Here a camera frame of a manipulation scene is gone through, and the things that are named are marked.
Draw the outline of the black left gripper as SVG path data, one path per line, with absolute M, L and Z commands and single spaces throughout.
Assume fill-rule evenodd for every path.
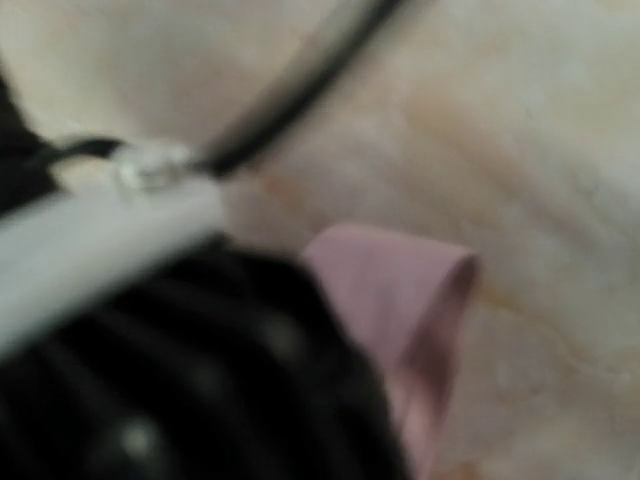
M 227 243 L 1 363 L 5 479 L 405 479 L 378 373 L 309 269 Z

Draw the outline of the pink umbrella black lining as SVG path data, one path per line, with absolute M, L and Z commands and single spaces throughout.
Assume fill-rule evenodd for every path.
M 381 371 L 412 476 L 427 478 L 479 276 L 476 255 L 397 231 L 337 225 L 312 240 L 303 258 L 352 339 Z

